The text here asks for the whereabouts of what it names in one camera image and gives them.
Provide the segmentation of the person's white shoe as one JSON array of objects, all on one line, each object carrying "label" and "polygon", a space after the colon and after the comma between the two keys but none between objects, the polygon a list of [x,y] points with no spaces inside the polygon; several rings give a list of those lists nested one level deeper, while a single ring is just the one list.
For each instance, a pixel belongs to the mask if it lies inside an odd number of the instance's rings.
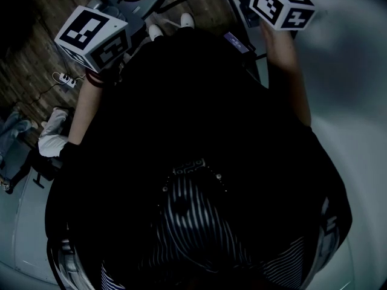
[{"label": "person's white shoe", "polygon": [[156,40],[156,38],[164,36],[161,28],[156,24],[152,24],[149,26],[148,34],[152,42]]},{"label": "person's white shoe", "polygon": [[190,13],[183,13],[181,15],[180,28],[195,28],[195,21]]}]

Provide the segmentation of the person's right forearm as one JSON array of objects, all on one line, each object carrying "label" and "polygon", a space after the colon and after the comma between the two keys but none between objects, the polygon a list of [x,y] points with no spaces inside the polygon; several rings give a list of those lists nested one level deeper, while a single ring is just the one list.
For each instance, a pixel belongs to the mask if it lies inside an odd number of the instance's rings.
[{"label": "person's right forearm", "polygon": [[311,126],[311,112],[293,36],[276,31],[263,19],[260,27],[266,47],[269,90],[287,104],[299,121]]}]

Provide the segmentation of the dark red wrist bands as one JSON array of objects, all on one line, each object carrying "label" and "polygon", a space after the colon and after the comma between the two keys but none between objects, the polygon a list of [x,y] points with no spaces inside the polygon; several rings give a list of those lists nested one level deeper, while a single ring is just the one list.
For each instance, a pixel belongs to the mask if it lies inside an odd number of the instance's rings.
[{"label": "dark red wrist bands", "polygon": [[101,76],[89,68],[85,68],[85,77],[90,84],[97,88],[102,88],[105,85]]}]

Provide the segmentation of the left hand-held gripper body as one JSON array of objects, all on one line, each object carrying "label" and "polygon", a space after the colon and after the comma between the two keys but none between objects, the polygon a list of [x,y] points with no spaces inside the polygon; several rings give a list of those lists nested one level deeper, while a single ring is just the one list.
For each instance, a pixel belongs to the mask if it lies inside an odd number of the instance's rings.
[{"label": "left hand-held gripper body", "polygon": [[92,0],[73,11],[54,41],[71,59],[100,73],[139,45],[145,26],[123,3]]}]

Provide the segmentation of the black white striped shirt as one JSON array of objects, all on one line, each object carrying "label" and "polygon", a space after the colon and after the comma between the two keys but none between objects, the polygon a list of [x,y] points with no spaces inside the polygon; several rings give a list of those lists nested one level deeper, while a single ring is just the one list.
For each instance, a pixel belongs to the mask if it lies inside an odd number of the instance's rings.
[{"label": "black white striped shirt", "polygon": [[173,178],[129,258],[117,269],[103,262],[100,290],[301,290],[304,238],[261,260],[207,191],[195,178]]}]

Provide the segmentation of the small black screen device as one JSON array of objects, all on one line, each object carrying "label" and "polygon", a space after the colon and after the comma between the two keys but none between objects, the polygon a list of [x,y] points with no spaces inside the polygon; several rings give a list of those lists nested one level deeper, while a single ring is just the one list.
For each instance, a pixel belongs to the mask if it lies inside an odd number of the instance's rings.
[{"label": "small black screen device", "polygon": [[237,37],[235,37],[231,32],[227,32],[224,35],[224,38],[233,45],[241,54],[248,53],[250,50],[245,46]]}]

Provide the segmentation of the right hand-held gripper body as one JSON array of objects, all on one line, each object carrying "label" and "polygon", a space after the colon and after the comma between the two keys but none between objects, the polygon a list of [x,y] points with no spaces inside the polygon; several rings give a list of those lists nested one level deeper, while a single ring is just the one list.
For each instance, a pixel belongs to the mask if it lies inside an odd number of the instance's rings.
[{"label": "right hand-held gripper body", "polygon": [[311,0],[239,0],[249,27],[259,16],[272,28],[281,30],[304,30],[316,14]]}]

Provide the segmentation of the person's left white shoe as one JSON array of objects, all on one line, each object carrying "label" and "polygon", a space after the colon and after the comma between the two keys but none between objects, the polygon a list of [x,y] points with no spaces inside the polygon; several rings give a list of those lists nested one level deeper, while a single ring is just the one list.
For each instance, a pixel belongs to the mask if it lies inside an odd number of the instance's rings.
[{"label": "person's left white shoe", "polygon": [[152,42],[156,40],[156,38],[164,36],[161,28],[156,24],[152,24],[149,26],[148,34]]}]

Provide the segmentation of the person's black garment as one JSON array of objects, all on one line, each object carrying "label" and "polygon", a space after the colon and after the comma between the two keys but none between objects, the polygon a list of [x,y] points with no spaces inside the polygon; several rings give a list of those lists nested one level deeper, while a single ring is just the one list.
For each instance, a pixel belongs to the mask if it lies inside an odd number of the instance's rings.
[{"label": "person's black garment", "polygon": [[173,178],[199,180],[239,240],[268,260],[305,240],[302,289],[352,224],[345,185],[311,126],[258,83],[225,42],[195,28],[99,73],[100,106],[66,143],[45,212],[47,251],[75,290],[100,290],[153,221]]}]

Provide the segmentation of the person's left forearm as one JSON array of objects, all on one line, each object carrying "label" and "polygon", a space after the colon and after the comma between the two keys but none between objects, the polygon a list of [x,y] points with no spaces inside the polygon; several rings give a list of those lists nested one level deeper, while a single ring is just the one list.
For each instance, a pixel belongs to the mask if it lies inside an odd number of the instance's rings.
[{"label": "person's left forearm", "polygon": [[90,84],[87,79],[83,82],[70,127],[68,141],[79,145],[92,122],[102,99],[103,87],[97,88]]}]

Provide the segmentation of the green-tinted glass panel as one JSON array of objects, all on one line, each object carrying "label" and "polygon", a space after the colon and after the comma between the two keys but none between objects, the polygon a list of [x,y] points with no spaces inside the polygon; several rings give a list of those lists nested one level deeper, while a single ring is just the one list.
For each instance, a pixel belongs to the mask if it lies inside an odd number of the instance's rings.
[{"label": "green-tinted glass panel", "polygon": [[315,116],[312,126],[344,181],[351,207],[351,286],[378,290],[387,280],[387,130],[351,116]]}]

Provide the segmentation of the person's right white shoe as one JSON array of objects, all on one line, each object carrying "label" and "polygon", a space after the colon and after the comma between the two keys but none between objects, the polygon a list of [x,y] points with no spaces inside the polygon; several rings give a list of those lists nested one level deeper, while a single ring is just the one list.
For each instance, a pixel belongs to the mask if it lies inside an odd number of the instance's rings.
[{"label": "person's right white shoe", "polygon": [[180,28],[195,28],[195,21],[190,13],[183,13],[181,15]]}]

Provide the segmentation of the white power strip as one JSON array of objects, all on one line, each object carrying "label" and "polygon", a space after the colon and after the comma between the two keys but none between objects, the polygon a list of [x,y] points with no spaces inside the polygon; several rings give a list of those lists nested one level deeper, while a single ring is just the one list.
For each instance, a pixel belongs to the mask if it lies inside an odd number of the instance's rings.
[{"label": "white power strip", "polygon": [[70,88],[74,88],[77,84],[77,80],[70,77],[68,74],[62,72],[53,72],[52,73],[53,80],[60,85],[67,85]]}]

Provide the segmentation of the black office chair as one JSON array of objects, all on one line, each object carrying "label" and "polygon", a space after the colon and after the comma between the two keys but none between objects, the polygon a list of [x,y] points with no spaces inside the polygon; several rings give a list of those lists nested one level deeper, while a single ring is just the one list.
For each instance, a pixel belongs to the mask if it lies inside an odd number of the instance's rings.
[{"label": "black office chair", "polygon": [[32,151],[29,157],[31,168],[37,172],[37,177],[33,179],[33,182],[44,189],[45,187],[41,184],[41,178],[53,181],[62,167],[62,161],[57,157],[44,157],[35,150]]}]

